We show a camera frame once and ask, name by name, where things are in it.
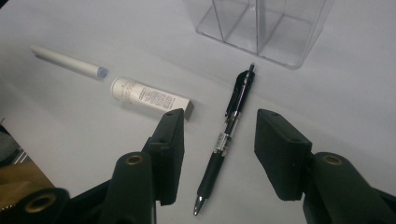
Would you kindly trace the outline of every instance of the pen grip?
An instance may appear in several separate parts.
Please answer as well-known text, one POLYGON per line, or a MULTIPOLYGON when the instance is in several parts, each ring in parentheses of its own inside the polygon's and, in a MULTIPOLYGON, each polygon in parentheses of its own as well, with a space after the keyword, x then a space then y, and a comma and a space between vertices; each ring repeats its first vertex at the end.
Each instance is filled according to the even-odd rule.
POLYGON ((204 178, 202 179, 201 185, 198 188, 198 195, 204 197, 205 199, 210 197, 223 161, 224 157, 221 156, 221 153, 212 153, 209 164, 206 167, 204 178))

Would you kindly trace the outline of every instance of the black pen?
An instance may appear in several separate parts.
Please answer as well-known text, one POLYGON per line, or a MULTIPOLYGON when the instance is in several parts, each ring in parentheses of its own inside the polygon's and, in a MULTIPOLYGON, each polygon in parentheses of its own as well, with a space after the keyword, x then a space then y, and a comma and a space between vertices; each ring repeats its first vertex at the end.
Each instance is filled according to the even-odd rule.
POLYGON ((204 178, 198 188, 197 200, 195 202, 194 214, 197 216, 205 201, 210 197, 213 186, 215 185, 216 178, 218 177, 219 170, 227 154, 228 147, 233 137, 236 123, 241 117, 242 108, 248 98, 251 84, 254 79, 254 64, 250 68, 239 74, 236 78, 235 86, 233 87, 233 96, 227 106, 225 112, 225 130, 220 133, 218 141, 210 157, 209 164, 206 167, 204 178))

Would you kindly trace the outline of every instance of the white tube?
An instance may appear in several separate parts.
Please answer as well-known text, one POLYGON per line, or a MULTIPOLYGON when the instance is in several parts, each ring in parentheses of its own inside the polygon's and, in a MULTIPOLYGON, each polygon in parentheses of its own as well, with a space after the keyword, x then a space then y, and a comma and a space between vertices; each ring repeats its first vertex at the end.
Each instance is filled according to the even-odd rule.
POLYGON ((191 100, 187 98, 154 89, 125 77, 113 81, 111 94, 118 100, 145 105, 162 112, 182 108, 185 119, 190 118, 194 108, 191 100))
POLYGON ((105 77, 107 75, 107 69, 104 67, 100 67, 92 63, 86 63, 82 60, 75 59, 49 49, 44 49, 36 45, 31 46, 30 49, 37 58, 49 63, 54 63, 74 72, 92 77, 105 77))

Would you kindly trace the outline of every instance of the white surface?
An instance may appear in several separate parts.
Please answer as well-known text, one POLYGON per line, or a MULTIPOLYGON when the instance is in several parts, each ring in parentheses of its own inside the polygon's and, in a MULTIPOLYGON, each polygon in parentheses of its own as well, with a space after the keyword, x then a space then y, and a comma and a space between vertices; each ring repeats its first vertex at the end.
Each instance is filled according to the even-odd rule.
POLYGON ((88 75, 91 77, 105 77, 107 75, 107 69, 103 67, 83 62, 82 60, 69 57, 50 49, 32 45, 30 50, 39 59, 59 65, 71 71, 81 73, 82 75, 88 75))
POLYGON ((12 0, 0 11, 0 119, 57 186, 72 196, 111 177, 140 151, 160 116, 115 100, 115 77, 192 99, 186 153, 172 206, 158 223, 305 223, 301 202, 282 202, 253 153, 256 112, 282 114, 314 146, 348 158, 396 194, 396 1, 336 0, 303 67, 291 71, 193 31, 181 0, 12 0), (33 44, 101 64, 103 80, 42 63, 33 44), (255 83, 212 197, 192 214, 236 76, 255 83))

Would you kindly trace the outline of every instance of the acrylic organizer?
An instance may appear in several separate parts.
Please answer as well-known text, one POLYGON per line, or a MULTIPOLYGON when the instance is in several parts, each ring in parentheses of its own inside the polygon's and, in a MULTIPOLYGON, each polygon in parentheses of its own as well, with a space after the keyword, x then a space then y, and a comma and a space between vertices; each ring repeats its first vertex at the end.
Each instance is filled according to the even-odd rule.
POLYGON ((184 0, 195 31, 291 69, 300 67, 333 0, 184 0))

